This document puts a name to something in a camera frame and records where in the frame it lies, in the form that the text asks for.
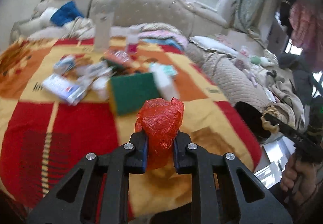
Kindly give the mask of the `person's right hand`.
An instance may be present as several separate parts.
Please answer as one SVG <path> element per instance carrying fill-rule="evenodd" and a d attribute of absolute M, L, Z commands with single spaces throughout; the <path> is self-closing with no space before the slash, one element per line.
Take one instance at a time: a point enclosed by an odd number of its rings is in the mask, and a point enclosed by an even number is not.
<path fill-rule="evenodd" d="M 298 184 L 298 188 L 290 196 L 297 205 L 302 205 L 314 194 L 317 167 L 317 164 L 302 162 L 295 153 L 288 159 L 282 173 L 280 187 L 283 191 L 288 192 L 289 190 L 293 191 L 295 185 Z"/>

